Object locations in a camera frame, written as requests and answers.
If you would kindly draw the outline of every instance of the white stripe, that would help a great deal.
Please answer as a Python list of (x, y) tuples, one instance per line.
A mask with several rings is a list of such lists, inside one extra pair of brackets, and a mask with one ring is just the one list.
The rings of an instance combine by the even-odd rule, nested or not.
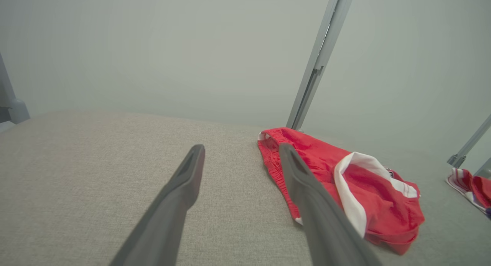
[(474, 193), (472, 191), (467, 191), (463, 187), (461, 187), (457, 182), (456, 182), (456, 175), (458, 175), (459, 171), (456, 169), (455, 170), (455, 175), (452, 174), (450, 175), (447, 179), (445, 179), (445, 182), (449, 186), (451, 186), (453, 189), (455, 189), (457, 192), (459, 192), (462, 196), (464, 196), (469, 202), (471, 202), (472, 205), (477, 207), (482, 213), (486, 214), (486, 209), (481, 206), (481, 203), (476, 199), (474, 196)]
[(390, 173), (382, 166), (376, 158), (353, 152), (345, 156), (334, 168), (334, 182), (336, 189), (341, 199), (346, 217), (353, 225), (354, 229), (363, 238), (365, 236), (365, 230), (367, 225), (366, 212), (360, 202), (354, 197), (353, 193), (349, 190), (348, 183), (343, 177), (343, 174), (349, 164), (355, 164), (366, 170), (383, 177), (390, 181), (392, 187), (403, 194), (407, 198), (417, 198), (418, 193), (416, 189), (405, 182), (396, 180), (390, 176)]
[(456, 173), (456, 178), (462, 180), (463, 179), (463, 170), (462, 169), (458, 169), (456, 168), (455, 169), (455, 173)]

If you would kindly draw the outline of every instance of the beige fabric surface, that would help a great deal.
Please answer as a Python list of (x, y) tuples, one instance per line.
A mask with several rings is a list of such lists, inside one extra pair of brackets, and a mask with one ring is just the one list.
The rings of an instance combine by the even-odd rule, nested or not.
[[(55, 112), (0, 133), (1, 264), (108, 264), (196, 143), (205, 145), (205, 167), (177, 263), (310, 264), (302, 227), (263, 166), (261, 130), (146, 114)], [(384, 264), (489, 264), (489, 220), (444, 183), (448, 165), (409, 152), (371, 154), (419, 185), (427, 219), (402, 257), (370, 245)]]

